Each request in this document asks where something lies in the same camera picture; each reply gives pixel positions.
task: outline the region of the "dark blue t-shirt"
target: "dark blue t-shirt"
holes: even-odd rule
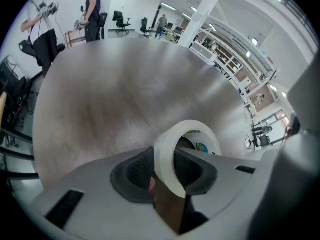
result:
[[[86,0],[85,2],[85,10],[88,11],[90,2],[89,0]],[[89,22],[98,22],[99,21],[99,15],[100,15],[100,8],[101,8],[101,0],[96,0],[96,5],[93,10],[93,13],[91,14],[89,18]]]

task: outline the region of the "blue jeans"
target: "blue jeans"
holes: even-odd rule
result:
[[[164,27],[158,26],[158,29],[156,30],[155,38],[157,38],[158,34],[160,35],[160,37],[162,37],[162,31],[164,31]]]

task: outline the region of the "person in dark blue shirt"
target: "person in dark blue shirt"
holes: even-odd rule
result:
[[[85,40],[87,43],[100,40],[100,27],[98,26],[101,9],[101,0],[86,0],[85,20],[88,25],[85,27]]]

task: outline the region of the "white tape roll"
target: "white tape roll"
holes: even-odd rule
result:
[[[208,156],[212,156],[212,153],[221,156],[222,153],[213,131],[204,123],[195,120],[182,121],[157,139],[154,145],[155,173],[171,192],[186,198],[186,191],[176,176],[174,166],[174,151],[181,137],[189,139],[196,150],[197,147],[206,147]]]

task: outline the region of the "person in gray shirt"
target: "person in gray shirt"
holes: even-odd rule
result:
[[[158,29],[156,30],[156,34],[155,34],[155,38],[158,37],[158,34],[159,34],[159,39],[162,37],[162,32],[164,30],[164,27],[166,26],[167,24],[167,18],[166,18],[166,15],[164,14],[160,19],[159,19],[159,24],[158,24]]]

